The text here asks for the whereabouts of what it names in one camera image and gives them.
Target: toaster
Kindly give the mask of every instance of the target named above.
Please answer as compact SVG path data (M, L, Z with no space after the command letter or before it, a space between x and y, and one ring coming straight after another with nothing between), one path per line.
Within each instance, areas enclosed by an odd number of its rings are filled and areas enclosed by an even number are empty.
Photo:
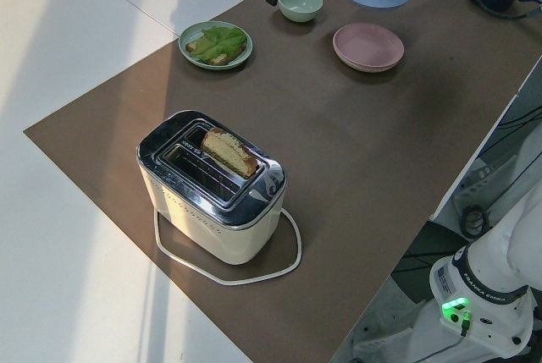
M257 159L250 178L243 179L201 149L212 127L233 135ZM285 170L203 113L187 110L165 119L138 145L137 161L156 210L228 264L250 261L277 227Z

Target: brown table surface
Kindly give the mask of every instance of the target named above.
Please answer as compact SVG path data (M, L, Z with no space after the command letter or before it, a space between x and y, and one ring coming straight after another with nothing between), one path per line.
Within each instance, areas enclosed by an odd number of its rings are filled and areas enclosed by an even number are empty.
M542 22L496 19L468 0L411 0L391 12L324 0L307 24L245 0L216 19L251 35L245 65L200 69L171 43L25 133L249 358L325 362L517 93L542 52ZM345 66L332 38L353 22L394 31L405 45L399 64L379 74ZM285 168L284 207L304 246L293 273L227 288L160 253L136 146L182 109L217 119ZM163 229L174 250L232 277L293 257L284 221L274 250L245 267L208 260Z

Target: green indicator light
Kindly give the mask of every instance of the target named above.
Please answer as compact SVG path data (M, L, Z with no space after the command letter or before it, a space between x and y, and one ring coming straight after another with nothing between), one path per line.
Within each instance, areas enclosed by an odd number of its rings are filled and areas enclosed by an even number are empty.
M457 298L455 300L444 303L442 305L442 313L444 314L446 319L451 320L451 315L454 312L460 310L461 308L464 308L467 304L468 299L464 297Z

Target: green bowl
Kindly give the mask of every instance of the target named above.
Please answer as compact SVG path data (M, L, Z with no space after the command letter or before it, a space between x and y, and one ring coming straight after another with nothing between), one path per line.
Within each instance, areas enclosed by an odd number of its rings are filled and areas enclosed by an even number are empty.
M279 0L280 12L294 22L308 22L316 18L324 0Z

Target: white cable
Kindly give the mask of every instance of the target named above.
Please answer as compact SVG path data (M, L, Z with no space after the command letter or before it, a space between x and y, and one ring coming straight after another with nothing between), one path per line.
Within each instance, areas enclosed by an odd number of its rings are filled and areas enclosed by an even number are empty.
M285 215L285 217L288 218L288 220L291 223L292 228L294 229L294 232L296 233L296 240L297 240L297 256L296 261L294 261L294 264L291 266L280 270L278 272L271 272L270 274L265 274L263 276L254 277L254 278L245 278L242 280L223 280L222 278L218 278L214 275L212 275L210 272L207 272L203 270L202 268L190 263L189 261L182 259L178 257L177 255L174 255L172 252L167 250L162 245L162 240L160 239L160 228L159 228L159 222L158 222L158 211L156 208L154 208L154 235L156 237L156 244L158 245L158 248L168 257L172 258L173 260L177 261L178 263L182 264L185 267L190 268L191 270L194 270L195 272L199 272L201 275L212 279L214 282L222 284L222 285L244 285L244 284L251 284L251 283L257 283L259 281L269 280L271 278L276 278L279 276L283 276L287 274L288 272L291 272L296 269L297 266L299 266L299 263L301 261L301 234L299 233L299 228L297 227L296 221L294 221L294 218L284 209L282 208L280 210L281 213Z

